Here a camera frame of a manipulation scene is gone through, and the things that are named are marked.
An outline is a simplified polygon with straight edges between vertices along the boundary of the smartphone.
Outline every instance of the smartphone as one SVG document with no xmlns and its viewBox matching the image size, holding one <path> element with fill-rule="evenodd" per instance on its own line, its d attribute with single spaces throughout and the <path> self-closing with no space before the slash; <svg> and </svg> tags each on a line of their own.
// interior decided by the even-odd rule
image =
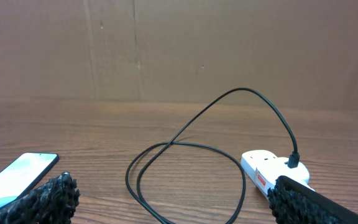
<svg viewBox="0 0 358 224">
<path fill-rule="evenodd" d="M 58 154 L 27 152 L 2 170 L 0 208 L 27 194 L 58 160 Z"/>
</svg>

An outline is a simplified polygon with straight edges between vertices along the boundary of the cardboard backdrop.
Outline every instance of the cardboard backdrop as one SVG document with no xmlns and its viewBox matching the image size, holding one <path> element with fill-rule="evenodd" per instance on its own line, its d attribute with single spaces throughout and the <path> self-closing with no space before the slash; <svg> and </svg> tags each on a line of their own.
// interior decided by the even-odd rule
<svg viewBox="0 0 358 224">
<path fill-rule="evenodd" d="M 208 103 L 240 86 L 357 110 L 358 1 L 0 1 L 0 96 Z"/>
</svg>

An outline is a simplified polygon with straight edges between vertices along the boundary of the cable plug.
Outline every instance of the cable plug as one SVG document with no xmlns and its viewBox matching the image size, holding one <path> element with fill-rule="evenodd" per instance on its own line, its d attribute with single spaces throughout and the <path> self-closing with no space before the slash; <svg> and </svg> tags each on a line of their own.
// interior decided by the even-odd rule
<svg viewBox="0 0 358 224">
<path fill-rule="evenodd" d="M 292 152 L 292 154 L 290 155 L 290 158 L 288 158 L 288 164 L 287 166 L 289 168 L 296 168 L 298 167 L 299 164 L 299 159 L 300 159 L 300 155 L 297 152 Z"/>
</svg>

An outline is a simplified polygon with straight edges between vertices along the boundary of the wood grain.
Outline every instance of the wood grain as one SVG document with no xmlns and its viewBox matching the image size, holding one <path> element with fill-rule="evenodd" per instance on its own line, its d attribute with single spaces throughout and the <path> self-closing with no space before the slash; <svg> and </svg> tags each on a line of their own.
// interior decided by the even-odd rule
<svg viewBox="0 0 358 224">
<path fill-rule="evenodd" d="M 204 106 L 0 98 L 0 171 L 24 152 L 56 152 L 61 159 L 41 183 L 71 171 L 82 194 L 74 223 L 156 223 L 127 191 L 127 166 L 145 148 L 168 141 Z M 311 172 L 312 188 L 358 213 L 358 111 L 282 113 Z M 291 151 L 285 129 L 266 107 L 214 106 L 183 138 L 239 160 L 253 149 L 278 156 Z M 132 172 L 132 184 L 155 153 Z M 224 223 L 238 203 L 241 175 L 225 157 L 174 146 L 145 173 L 142 191 L 153 208 L 177 223 Z M 236 223 L 274 222 L 266 199 L 247 177 Z"/>
</svg>

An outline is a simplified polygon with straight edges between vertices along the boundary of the black cable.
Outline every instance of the black cable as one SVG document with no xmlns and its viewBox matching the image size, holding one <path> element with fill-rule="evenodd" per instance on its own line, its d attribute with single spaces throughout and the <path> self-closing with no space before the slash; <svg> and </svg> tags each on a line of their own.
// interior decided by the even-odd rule
<svg viewBox="0 0 358 224">
<path fill-rule="evenodd" d="M 159 222 L 163 223 L 163 224 L 174 224 L 173 222 L 167 220 L 166 218 L 164 218 L 163 216 L 161 216 L 160 214 L 158 214 L 154 209 L 152 209 L 152 207 L 146 202 L 145 198 L 143 198 L 142 192 L 140 191 L 140 180 L 144 174 L 144 172 L 147 170 L 147 168 L 151 165 L 151 163 L 153 163 L 154 160 L 156 160 L 156 158 L 158 158 L 158 156 L 160 156 L 165 150 L 167 150 L 171 145 L 173 144 L 177 144 L 177 145 L 182 145 L 182 146 L 194 146 L 194 147 L 201 147 L 201 148 L 205 148 L 205 149 L 210 149 L 212 151 L 216 151 L 226 157 L 228 157 L 229 159 L 231 159 L 234 163 L 236 163 L 236 165 L 239 167 L 241 174 L 242 174 L 242 193 L 241 193 L 241 197 L 240 197 L 240 201 L 239 204 L 236 208 L 236 211 L 233 213 L 232 217 L 226 222 L 228 223 L 233 223 L 234 220 L 236 220 L 238 214 L 240 213 L 241 207 L 242 207 L 242 203 L 244 201 L 244 197 L 246 194 L 246 177 L 244 174 L 244 170 L 241 167 L 241 164 L 232 156 L 230 156 L 228 153 L 223 152 L 219 149 L 210 147 L 210 146 L 205 146 L 205 145 L 201 145 L 201 144 L 194 144 L 194 143 L 188 143 L 188 142 L 174 142 L 174 140 L 176 140 L 176 138 L 195 120 L 197 119 L 201 114 L 203 114 L 206 110 L 208 110 L 208 108 L 210 108 L 212 105 L 214 105 L 216 102 L 218 102 L 221 98 L 225 97 L 226 95 L 235 92 L 235 91 L 249 91 L 251 93 L 256 94 L 257 96 L 259 96 L 262 100 L 264 100 L 269 107 L 271 107 L 271 109 L 274 110 L 274 112 L 276 113 L 276 115 L 280 118 L 280 121 L 283 123 L 285 129 L 288 131 L 288 133 L 290 134 L 291 140 L 292 140 L 292 144 L 293 144 L 293 152 L 292 155 L 289 158 L 289 165 L 290 164 L 293 167 L 296 167 L 298 165 L 299 162 L 299 153 L 298 153 L 298 147 L 296 145 L 296 140 L 295 137 L 291 131 L 291 128 L 289 127 L 289 125 L 287 124 L 287 122 L 285 121 L 284 117 L 281 115 L 281 113 L 278 111 L 278 109 L 273 105 L 272 102 L 270 102 L 266 97 L 264 97 L 264 95 L 260 94 L 259 92 L 252 90 L 250 88 L 235 88 L 233 90 L 230 90 L 228 92 L 226 92 L 225 94 L 221 95 L 220 97 L 218 97 L 216 100 L 214 100 L 212 103 L 210 103 L 206 108 L 204 108 L 201 112 L 199 112 L 193 119 L 191 119 L 169 142 L 161 142 L 158 144 L 155 144 L 153 146 L 150 146 L 148 149 L 144 150 L 142 153 L 140 153 L 132 162 L 131 164 L 129 164 L 128 168 L 127 168 L 127 172 L 125 175 L 125 183 L 127 185 L 128 191 L 129 193 L 131 193 L 131 195 L 150 213 L 152 214 Z M 146 152 L 151 151 L 152 149 L 159 147 L 159 146 L 163 146 L 165 145 L 155 156 L 153 156 L 153 158 L 151 158 L 151 160 L 149 160 L 146 165 L 142 168 L 142 170 L 139 172 L 139 175 L 137 176 L 137 181 L 136 181 L 136 187 L 137 187 L 137 193 L 139 194 L 139 196 L 137 196 L 135 194 L 135 192 L 132 190 L 130 184 L 129 184 L 129 172 L 132 168 L 132 166 L 135 164 L 135 162 L 142 157 Z"/>
</svg>

